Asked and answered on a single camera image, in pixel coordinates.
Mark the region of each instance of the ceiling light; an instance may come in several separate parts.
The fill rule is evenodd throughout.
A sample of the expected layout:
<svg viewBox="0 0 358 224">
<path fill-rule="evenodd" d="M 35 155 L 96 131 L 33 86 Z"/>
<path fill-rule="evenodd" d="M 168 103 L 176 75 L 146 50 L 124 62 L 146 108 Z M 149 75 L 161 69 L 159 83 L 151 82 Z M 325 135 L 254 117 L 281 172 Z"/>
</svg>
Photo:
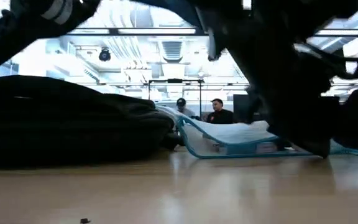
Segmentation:
<svg viewBox="0 0 358 224">
<path fill-rule="evenodd" d="M 75 29 L 68 34 L 110 34 L 109 29 Z"/>
<path fill-rule="evenodd" d="M 358 29 L 323 29 L 318 31 L 316 36 L 319 35 L 337 35 L 337 36 L 347 36 L 347 35 L 358 35 Z"/>
<path fill-rule="evenodd" d="M 195 34 L 196 29 L 181 29 L 181 28 L 153 28 L 153 29 L 119 29 L 119 34 Z"/>
</svg>

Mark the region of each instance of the security camera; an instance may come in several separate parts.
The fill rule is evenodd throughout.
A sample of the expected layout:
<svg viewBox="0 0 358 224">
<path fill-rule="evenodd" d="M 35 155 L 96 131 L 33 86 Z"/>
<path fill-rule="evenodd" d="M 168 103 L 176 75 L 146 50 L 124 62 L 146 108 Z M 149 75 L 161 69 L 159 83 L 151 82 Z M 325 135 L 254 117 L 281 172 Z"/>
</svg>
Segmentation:
<svg viewBox="0 0 358 224">
<path fill-rule="evenodd" d="M 111 59 L 111 55 L 108 48 L 103 48 L 99 54 L 99 60 L 102 62 L 107 62 Z"/>
</svg>

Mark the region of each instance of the black shirt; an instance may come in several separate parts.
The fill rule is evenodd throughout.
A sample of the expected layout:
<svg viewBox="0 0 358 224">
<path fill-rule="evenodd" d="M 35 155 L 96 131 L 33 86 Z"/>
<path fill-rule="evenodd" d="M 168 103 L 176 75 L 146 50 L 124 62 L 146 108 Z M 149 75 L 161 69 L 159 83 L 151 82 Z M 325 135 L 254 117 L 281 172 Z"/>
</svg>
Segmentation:
<svg viewBox="0 0 358 224">
<path fill-rule="evenodd" d="M 208 115 L 206 122 L 211 124 L 232 124 L 233 112 L 222 109 L 221 111 L 215 111 Z"/>
</svg>

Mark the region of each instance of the wooden floor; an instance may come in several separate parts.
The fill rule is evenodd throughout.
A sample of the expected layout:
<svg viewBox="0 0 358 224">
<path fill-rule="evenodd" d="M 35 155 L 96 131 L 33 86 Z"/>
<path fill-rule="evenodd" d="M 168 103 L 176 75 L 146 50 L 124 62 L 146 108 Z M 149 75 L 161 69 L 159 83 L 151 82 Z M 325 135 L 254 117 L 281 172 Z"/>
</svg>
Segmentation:
<svg viewBox="0 0 358 224">
<path fill-rule="evenodd" d="M 0 223 L 358 224 L 358 157 L 0 171 Z"/>
</svg>

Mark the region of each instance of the person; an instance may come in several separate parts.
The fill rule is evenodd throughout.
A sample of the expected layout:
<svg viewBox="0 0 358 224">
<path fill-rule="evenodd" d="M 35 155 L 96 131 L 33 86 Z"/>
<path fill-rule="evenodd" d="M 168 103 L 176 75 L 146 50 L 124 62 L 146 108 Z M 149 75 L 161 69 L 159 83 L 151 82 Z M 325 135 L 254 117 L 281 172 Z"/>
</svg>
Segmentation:
<svg viewBox="0 0 358 224">
<path fill-rule="evenodd" d="M 184 98 L 179 98 L 177 100 L 178 111 L 188 116 L 189 118 L 196 116 L 192 110 L 186 108 L 186 100 Z"/>
<path fill-rule="evenodd" d="M 232 124 L 234 123 L 234 116 L 232 111 L 223 109 L 223 101 L 221 99 L 214 99 L 212 107 L 214 112 L 210 113 L 206 119 L 207 123 L 211 124 Z"/>
</svg>

